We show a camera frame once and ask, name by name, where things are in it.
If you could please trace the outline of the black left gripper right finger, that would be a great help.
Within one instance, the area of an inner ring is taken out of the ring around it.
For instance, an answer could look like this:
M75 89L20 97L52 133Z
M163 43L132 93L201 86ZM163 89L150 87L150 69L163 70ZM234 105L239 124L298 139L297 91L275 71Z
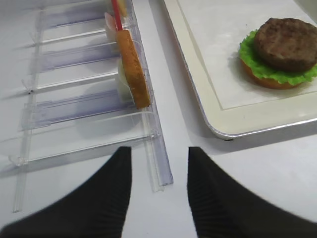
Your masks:
M188 152L187 196L200 238L315 238L317 225L265 201L200 147Z

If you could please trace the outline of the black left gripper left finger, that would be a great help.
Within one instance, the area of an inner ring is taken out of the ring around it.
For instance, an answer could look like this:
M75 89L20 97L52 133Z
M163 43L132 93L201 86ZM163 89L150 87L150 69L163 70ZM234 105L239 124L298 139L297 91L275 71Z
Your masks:
M132 186L130 147L49 207L2 228L2 238L119 238Z

